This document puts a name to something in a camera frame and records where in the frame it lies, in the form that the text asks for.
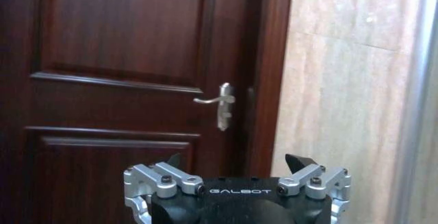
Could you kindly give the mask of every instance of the metal frame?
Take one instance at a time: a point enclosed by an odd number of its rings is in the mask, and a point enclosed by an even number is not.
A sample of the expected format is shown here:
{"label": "metal frame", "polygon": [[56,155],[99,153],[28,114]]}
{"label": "metal frame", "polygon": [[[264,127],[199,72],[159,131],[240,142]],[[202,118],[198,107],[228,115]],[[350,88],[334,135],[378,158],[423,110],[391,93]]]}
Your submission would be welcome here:
{"label": "metal frame", "polygon": [[407,224],[413,193],[414,169],[418,154],[418,141],[425,111],[429,66],[438,49],[431,47],[438,40],[437,0],[421,0],[418,14],[417,41],[410,65],[410,79],[406,93],[406,106],[401,129],[398,161],[391,186],[389,220],[386,223]]}

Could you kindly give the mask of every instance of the marble wall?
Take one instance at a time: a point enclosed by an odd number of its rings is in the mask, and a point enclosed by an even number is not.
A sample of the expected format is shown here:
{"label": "marble wall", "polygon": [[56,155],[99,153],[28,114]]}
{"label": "marble wall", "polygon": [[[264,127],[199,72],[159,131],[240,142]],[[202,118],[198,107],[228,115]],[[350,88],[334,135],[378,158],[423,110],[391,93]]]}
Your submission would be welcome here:
{"label": "marble wall", "polygon": [[274,176],[284,153],[352,174],[346,223],[386,223],[419,0],[292,0]]}

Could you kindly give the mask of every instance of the lever handle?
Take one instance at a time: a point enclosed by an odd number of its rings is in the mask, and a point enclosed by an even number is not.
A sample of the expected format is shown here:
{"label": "lever handle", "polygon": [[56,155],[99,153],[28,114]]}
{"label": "lever handle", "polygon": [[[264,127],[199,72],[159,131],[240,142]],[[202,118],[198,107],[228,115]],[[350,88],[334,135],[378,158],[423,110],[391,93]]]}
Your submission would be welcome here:
{"label": "lever handle", "polygon": [[226,95],[226,96],[216,97],[214,99],[194,98],[194,102],[196,102],[199,104],[212,104],[212,103],[216,103],[219,101],[223,101],[223,102],[227,102],[227,103],[232,104],[235,102],[235,97],[232,95]]}
{"label": "lever handle", "polygon": [[219,97],[214,99],[199,99],[194,98],[194,102],[199,104],[212,104],[218,105],[218,128],[224,131],[230,126],[231,114],[231,104],[235,103],[235,97],[232,96],[232,87],[230,83],[223,83],[220,86]]}

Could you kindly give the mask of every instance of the door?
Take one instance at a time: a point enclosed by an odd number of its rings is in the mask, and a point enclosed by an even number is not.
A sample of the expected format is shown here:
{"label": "door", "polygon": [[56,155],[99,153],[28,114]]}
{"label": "door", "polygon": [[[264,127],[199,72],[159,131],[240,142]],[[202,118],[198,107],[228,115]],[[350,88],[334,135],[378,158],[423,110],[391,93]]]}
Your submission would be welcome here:
{"label": "door", "polygon": [[[251,2],[3,0],[3,223],[132,223],[123,170],[175,153],[203,177],[242,174]],[[226,131],[194,102],[223,83]]]}

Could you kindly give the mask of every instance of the door frame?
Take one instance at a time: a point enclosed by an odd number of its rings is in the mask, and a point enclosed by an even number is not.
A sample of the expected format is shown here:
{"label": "door frame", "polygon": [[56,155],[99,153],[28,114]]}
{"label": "door frame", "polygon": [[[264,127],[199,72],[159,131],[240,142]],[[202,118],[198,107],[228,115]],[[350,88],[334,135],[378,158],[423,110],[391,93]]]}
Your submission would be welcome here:
{"label": "door frame", "polygon": [[275,144],[291,0],[262,0],[255,68],[255,108],[246,175],[268,177]]}

